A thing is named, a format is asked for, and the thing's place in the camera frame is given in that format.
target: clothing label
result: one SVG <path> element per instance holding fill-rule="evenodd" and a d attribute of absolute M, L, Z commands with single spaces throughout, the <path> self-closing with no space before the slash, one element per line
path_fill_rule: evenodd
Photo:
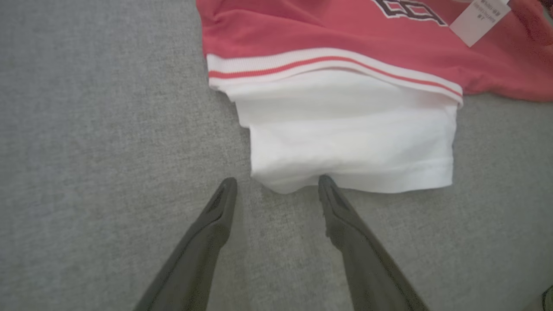
<path fill-rule="evenodd" d="M 450 25 L 468 46 L 480 40 L 511 8 L 508 0 L 474 0 Z"/>

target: gray fabric surface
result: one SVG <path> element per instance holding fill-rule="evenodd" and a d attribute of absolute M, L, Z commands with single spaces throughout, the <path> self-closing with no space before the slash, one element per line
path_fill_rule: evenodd
<path fill-rule="evenodd" d="M 0 309 L 131 309 L 227 176 L 209 310 L 352 309 L 316 189 L 249 177 L 192 1 L 1 1 L 0 107 Z M 454 186 L 346 191 L 431 309 L 519 311 L 553 283 L 552 120 L 468 97 Z"/>

